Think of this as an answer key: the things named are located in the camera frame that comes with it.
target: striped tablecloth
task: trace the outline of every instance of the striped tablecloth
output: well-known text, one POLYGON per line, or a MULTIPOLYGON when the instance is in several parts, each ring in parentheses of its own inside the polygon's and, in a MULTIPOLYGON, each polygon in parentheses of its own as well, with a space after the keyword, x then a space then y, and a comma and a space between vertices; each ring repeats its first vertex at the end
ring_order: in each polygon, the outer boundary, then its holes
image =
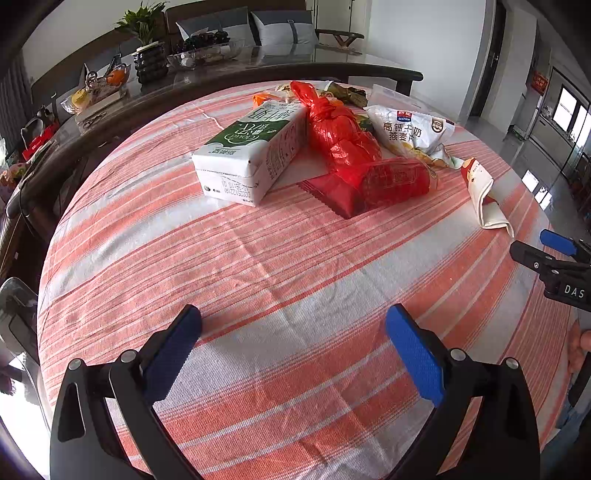
MULTIPOLYGON (((203 339, 154 408, 207 480, 382 478, 431 409, 385 334, 385 311, 401 302, 448 347, 485 362, 516 357, 544 443, 566 391, 571 311, 545 299, 534 273, 511 260, 505 229, 478 227, 459 171, 440 170, 443 187, 428 196, 352 220, 281 179, 260 207, 203 195, 191 152, 276 84, 170 111, 76 193, 40 287, 52 404, 69 359, 112 361, 191 303, 202 312, 203 339)), ((548 219, 507 163, 463 128, 448 149, 478 158, 516 238, 541 248, 548 219)), ((306 162, 304 152, 285 177, 306 162)), ((474 418, 471 408, 446 466, 474 418)))

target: tiled floor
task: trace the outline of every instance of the tiled floor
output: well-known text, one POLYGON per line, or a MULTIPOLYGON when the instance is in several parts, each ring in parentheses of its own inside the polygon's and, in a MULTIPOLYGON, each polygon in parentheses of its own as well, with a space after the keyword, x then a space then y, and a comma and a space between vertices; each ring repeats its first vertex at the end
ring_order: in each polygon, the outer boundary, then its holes
POLYGON ((577 213, 569 185, 562 175, 552 176, 549 179, 543 164, 533 163, 524 155, 524 147, 528 148, 529 145, 525 145, 512 134, 504 135, 478 117, 470 117, 465 127, 499 154, 517 172, 517 175, 522 179, 525 177, 525 183, 530 185, 530 190, 544 207, 557 233, 575 239, 582 238, 591 244, 591 235, 577 213))

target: gray cushion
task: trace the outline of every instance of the gray cushion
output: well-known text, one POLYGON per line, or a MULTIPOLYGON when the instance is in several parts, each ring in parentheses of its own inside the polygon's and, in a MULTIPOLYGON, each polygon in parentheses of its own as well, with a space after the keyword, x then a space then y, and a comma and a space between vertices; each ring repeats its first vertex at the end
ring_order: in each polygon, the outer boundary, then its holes
POLYGON ((245 47, 255 46, 255 39, 248 24, 248 7, 188 18, 177 22, 177 26, 183 40, 207 28, 207 31, 223 30, 228 33, 231 40, 244 40, 245 47))
POLYGON ((309 10, 267 10, 252 12, 252 16, 262 46, 318 43, 309 10))

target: green label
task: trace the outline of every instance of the green label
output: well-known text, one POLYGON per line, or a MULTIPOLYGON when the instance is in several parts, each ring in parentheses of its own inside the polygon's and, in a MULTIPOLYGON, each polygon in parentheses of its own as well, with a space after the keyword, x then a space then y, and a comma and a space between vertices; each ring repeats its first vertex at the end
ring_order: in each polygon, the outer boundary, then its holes
POLYGON ((222 130, 205 144, 218 143, 224 147, 238 147, 240 145, 248 145, 256 140, 269 141, 287 124, 289 124, 289 120, 280 120, 277 122, 238 121, 222 130))

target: black vase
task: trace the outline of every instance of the black vase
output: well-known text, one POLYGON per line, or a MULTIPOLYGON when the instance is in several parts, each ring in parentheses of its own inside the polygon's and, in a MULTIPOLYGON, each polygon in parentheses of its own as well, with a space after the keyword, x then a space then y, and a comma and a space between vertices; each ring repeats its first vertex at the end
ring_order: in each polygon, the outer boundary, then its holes
POLYGON ((141 84, 166 77, 168 66, 164 44, 158 43, 134 54, 135 71, 141 84))

